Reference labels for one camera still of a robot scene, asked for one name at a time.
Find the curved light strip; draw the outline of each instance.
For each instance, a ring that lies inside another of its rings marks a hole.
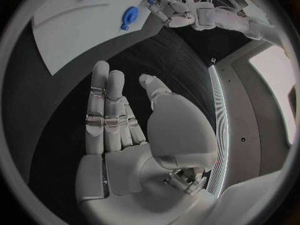
[[[218,198],[224,187],[228,167],[229,122],[220,79],[214,66],[209,68],[209,75],[213,87],[215,103],[218,161],[211,170],[207,190]]]

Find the bright window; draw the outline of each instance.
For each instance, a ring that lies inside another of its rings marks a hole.
[[[289,58],[281,47],[271,46],[249,61],[273,92],[281,110],[288,141],[292,144],[296,134],[296,123],[289,93],[296,79]]]

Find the blue object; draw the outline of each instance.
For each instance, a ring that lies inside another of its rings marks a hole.
[[[154,0],[147,0],[147,2],[151,5],[155,4],[155,1]]]
[[[128,8],[122,17],[122,25],[121,25],[121,29],[122,30],[128,30],[129,29],[129,24],[134,23],[137,18],[139,16],[139,9],[135,6],[131,6],[130,8]]]

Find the robotic hand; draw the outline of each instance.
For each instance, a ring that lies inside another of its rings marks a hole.
[[[92,73],[86,115],[87,155],[77,170],[77,202],[97,223],[112,224],[111,212],[106,211],[116,211],[113,224],[135,224],[137,214],[143,216],[143,224],[153,224],[154,217],[172,221],[199,201],[206,183],[202,173],[212,169],[217,160],[215,133],[194,104],[172,93],[157,77],[142,74],[139,82],[153,109],[146,142],[122,95],[124,74],[109,70],[107,62],[99,61]],[[167,198],[174,201],[166,203]],[[117,216],[125,213],[124,206],[130,208],[128,223]],[[165,206],[162,213],[153,213],[161,206]]]
[[[210,30],[219,27],[243,33],[253,40],[266,40],[280,45],[280,40],[274,27],[259,19],[239,16],[230,7],[215,7],[212,2],[194,0],[145,0],[144,4],[158,17],[165,26],[180,28],[191,25],[197,31]],[[173,15],[164,14],[165,7],[173,10]]]

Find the robotic arm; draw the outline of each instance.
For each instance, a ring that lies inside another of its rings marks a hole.
[[[263,39],[280,45],[273,26],[256,18],[239,16],[236,12],[228,10],[230,7],[215,7],[212,2],[194,2],[194,0],[145,0],[144,4],[170,28],[191,25],[193,29],[202,31],[219,27],[241,32],[250,39]],[[171,17],[163,13],[167,6],[174,11]]]

